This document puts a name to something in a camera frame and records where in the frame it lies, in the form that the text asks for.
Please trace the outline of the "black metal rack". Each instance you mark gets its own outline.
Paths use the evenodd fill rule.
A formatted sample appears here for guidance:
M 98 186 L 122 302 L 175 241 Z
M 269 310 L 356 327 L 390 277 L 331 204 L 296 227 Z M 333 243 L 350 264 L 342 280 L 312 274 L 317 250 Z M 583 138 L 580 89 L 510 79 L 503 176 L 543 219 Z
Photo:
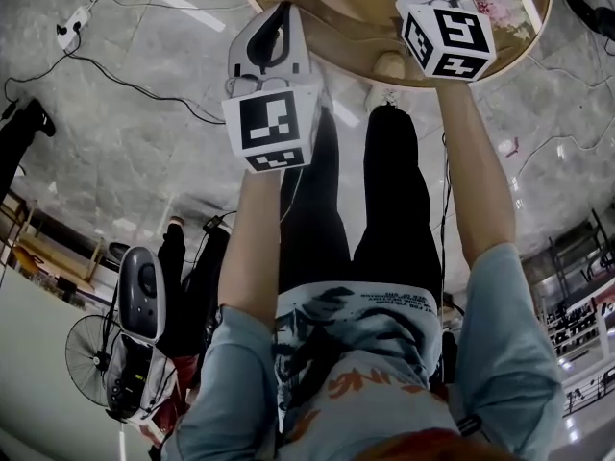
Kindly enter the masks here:
M 549 310 L 548 330 L 564 363 L 599 336 L 597 298 L 615 283 L 615 239 L 596 210 L 584 222 L 552 239 L 548 248 L 559 285 Z

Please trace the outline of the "white power strip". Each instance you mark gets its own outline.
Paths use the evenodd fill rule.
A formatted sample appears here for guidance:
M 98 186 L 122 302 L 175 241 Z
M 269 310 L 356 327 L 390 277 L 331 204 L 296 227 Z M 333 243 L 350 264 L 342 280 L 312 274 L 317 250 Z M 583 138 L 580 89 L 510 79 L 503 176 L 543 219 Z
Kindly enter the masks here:
M 56 27 L 57 42 L 63 51 L 66 51 L 73 40 L 83 31 L 90 20 L 90 11 L 87 7 L 79 7 L 64 24 Z

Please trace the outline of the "white sneaker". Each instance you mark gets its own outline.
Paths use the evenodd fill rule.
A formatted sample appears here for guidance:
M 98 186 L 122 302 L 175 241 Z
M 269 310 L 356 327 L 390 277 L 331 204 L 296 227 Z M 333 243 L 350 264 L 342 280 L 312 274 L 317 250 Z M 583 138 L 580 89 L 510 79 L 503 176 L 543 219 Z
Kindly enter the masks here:
M 373 85 L 367 93 L 365 99 L 366 111 L 371 113 L 374 109 L 382 106 L 392 106 L 397 108 L 401 97 L 402 93 L 397 89 Z

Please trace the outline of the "black trousers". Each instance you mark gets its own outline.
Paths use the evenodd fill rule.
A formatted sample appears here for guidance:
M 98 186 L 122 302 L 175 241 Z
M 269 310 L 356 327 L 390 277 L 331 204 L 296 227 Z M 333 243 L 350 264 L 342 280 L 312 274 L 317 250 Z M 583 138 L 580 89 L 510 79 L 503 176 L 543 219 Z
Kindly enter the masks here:
M 354 251 L 337 208 L 339 149 L 324 109 L 311 164 L 281 187 L 279 290 L 322 281 L 389 283 L 441 293 L 429 191 L 410 116 L 386 104 L 369 115 L 363 157 L 366 228 Z

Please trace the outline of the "black standing fan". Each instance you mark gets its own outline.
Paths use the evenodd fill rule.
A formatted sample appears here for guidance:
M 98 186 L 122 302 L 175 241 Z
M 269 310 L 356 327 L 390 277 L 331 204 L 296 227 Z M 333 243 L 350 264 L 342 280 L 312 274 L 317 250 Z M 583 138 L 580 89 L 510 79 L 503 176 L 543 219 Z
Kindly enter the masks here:
M 102 407 L 108 405 L 106 375 L 120 326 L 102 315 L 87 315 L 69 330 L 64 357 L 67 372 L 80 393 Z

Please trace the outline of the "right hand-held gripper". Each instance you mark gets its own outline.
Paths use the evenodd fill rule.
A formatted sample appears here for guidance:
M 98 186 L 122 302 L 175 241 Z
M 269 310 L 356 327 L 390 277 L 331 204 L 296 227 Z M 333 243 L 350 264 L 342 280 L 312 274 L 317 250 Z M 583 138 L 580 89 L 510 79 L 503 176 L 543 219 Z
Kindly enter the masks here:
M 397 0 L 400 37 L 432 79 L 478 80 L 496 58 L 489 18 L 443 0 Z

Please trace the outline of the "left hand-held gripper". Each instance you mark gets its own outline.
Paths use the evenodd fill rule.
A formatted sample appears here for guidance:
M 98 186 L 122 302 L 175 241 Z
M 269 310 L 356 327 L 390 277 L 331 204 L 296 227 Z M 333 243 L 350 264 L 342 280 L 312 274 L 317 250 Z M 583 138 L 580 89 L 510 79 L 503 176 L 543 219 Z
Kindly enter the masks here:
M 301 13 L 290 2 L 257 14 L 229 50 L 234 78 L 227 81 L 222 109 L 233 153 L 251 173 L 310 165 L 321 116 L 320 75 L 257 78 L 269 69 L 309 71 Z

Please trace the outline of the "person's left forearm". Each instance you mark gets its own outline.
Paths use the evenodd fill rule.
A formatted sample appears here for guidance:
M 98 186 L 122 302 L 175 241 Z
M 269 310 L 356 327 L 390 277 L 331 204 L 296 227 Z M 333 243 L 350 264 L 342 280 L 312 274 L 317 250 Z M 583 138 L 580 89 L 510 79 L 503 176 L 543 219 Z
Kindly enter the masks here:
M 218 302 L 273 328 L 279 297 L 281 174 L 245 172 Z

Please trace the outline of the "person's right forearm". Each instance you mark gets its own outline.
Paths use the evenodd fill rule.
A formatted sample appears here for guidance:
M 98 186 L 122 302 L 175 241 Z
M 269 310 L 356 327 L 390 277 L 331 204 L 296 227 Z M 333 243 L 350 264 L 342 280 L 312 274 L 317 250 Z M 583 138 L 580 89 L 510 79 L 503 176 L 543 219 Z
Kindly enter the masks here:
M 516 239 L 507 177 L 490 141 L 470 87 L 435 83 L 448 153 L 461 248 L 472 267 L 489 249 Z

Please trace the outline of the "wooden shelf rack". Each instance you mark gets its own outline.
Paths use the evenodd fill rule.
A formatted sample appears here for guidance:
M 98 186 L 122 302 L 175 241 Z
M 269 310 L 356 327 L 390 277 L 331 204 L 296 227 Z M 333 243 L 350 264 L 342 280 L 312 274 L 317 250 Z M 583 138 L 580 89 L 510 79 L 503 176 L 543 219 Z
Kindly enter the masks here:
M 0 263 L 16 264 L 88 294 L 106 249 L 47 215 L 13 191 L 0 204 Z

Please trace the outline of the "light blue printed t-shirt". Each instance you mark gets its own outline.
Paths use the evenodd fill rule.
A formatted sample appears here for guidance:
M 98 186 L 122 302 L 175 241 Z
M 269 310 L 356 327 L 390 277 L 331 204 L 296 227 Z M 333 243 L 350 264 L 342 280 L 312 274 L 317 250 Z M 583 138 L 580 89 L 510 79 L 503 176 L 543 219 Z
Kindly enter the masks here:
M 305 284 L 280 296 L 273 328 L 224 308 L 162 461 L 349 461 L 401 434 L 457 433 L 465 418 L 491 445 L 544 461 L 564 394 L 514 246 L 472 269 L 452 403 L 430 389 L 441 343 L 418 287 Z

